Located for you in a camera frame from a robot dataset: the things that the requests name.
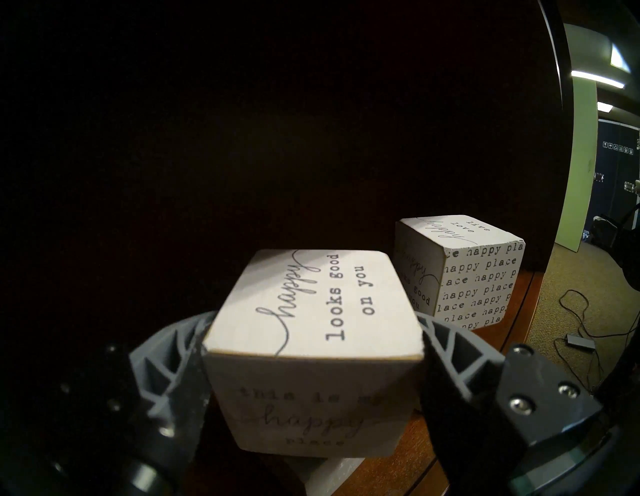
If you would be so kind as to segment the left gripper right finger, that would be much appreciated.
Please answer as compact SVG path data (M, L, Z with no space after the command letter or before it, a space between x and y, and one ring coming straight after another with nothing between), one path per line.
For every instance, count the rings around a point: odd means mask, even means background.
M474 332L416 313L420 405L447 495L577 495L593 473L602 405L525 344L506 355Z

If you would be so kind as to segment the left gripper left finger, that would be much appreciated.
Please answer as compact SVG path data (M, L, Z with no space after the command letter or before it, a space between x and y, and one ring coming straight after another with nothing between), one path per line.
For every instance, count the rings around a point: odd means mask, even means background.
M212 387L204 365L203 339L217 311L175 322L129 355L142 400L139 419L150 434L141 457L160 468L186 468L205 422Z

